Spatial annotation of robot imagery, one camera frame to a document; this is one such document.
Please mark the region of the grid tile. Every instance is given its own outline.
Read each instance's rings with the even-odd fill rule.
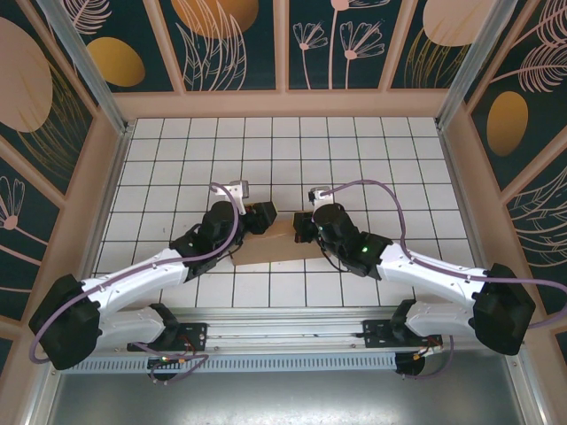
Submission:
[[[310,210],[314,186],[360,178],[384,182],[405,212],[410,250],[473,266],[470,247],[433,120],[378,117],[140,120],[99,249],[101,275],[148,259],[202,221],[210,181],[250,182],[247,203],[270,198],[279,220]],[[335,195],[360,231],[396,240],[395,204],[378,186]],[[331,258],[339,266],[336,258]],[[170,307],[397,305],[439,298],[397,282],[339,273],[326,259],[234,267],[136,300]]]

